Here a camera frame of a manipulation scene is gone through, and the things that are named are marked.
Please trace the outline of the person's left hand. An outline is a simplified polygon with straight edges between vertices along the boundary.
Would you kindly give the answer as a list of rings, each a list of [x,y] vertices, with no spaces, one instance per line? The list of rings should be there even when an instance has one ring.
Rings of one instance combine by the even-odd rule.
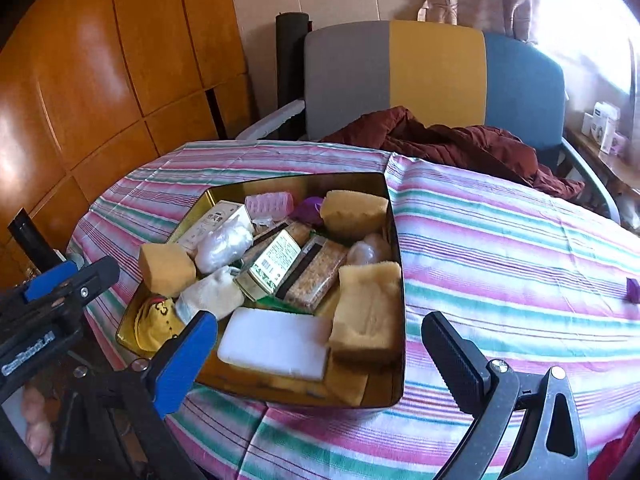
[[[26,420],[25,443],[38,464],[49,469],[54,445],[54,432],[46,414],[46,400],[33,386],[25,388],[21,413]]]

